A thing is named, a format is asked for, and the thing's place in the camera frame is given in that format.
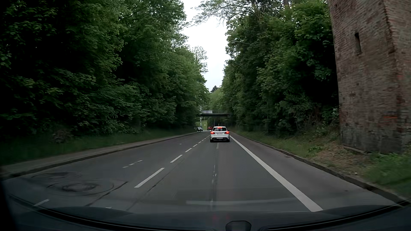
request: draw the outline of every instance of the brick tower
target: brick tower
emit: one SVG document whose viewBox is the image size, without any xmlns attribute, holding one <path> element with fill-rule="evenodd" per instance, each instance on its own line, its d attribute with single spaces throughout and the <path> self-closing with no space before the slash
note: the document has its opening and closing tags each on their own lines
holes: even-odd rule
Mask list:
<svg viewBox="0 0 411 231">
<path fill-rule="evenodd" d="M 328 0 L 344 145 L 403 152 L 411 142 L 411 0 Z"/>
</svg>

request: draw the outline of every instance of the grass verge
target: grass verge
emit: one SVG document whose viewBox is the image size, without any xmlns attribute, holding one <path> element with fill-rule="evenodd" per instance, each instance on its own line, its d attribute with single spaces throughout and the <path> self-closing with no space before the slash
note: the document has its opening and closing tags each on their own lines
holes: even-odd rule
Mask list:
<svg viewBox="0 0 411 231">
<path fill-rule="evenodd" d="M 236 133 L 411 197 L 411 147 L 404 154 L 355 154 L 343 148 L 339 132 L 332 129 L 320 136 L 313 131 L 288 138 L 263 132 Z"/>
<path fill-rule="evenodd" d="M 108 136 L 76 137 L 66 143 L 54 143 L 50 134 L 14 139 L 0 143 L 1 165 L 13 164 L 30 159 L 38 159 L 53 155 L 67 154 L 87 149 L 133 143 L 194 132 L 189 129 L 147 129 L 137 134 L 111 134 Z"/>
</svg>

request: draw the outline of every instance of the white suv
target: white suv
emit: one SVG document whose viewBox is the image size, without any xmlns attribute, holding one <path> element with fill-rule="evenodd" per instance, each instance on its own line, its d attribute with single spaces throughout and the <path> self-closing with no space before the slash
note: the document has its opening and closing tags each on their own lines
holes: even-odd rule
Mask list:
<svg viewBox="0 0 411 231">
<path fill-rule="evenodd" d="M 230 130 L 225 126 L 214 126 L 210 131 L 210 142 L 214 141 L 227 141 L 230 142 Z"/>
</svg>

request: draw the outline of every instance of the road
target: road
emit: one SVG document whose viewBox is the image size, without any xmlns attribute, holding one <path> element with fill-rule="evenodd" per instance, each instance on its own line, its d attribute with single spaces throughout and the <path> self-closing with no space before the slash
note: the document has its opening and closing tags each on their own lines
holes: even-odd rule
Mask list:
<svg viewBox="0 0 411 231">
<path fill-rule="evenodd" d="M 207 131 L 66 164 L 3 184 L 8 193 L 35 206 L 94 206 L 144 214 L 310 213 L 394 204 L 236 134 L 229 143 L 210 143 Z"/>
</svg>

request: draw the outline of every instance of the bridge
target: bridge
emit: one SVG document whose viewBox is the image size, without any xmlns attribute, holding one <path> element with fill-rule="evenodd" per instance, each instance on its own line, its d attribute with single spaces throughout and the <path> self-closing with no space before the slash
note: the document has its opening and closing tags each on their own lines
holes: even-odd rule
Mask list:
<svg viewBox="0 0 411 231">
<path fill-rule="evenodd" d="M 230 116 L 231 113 L 199 113 L 197 117 L 219 117 L 219 116 Z"/>
</svg>

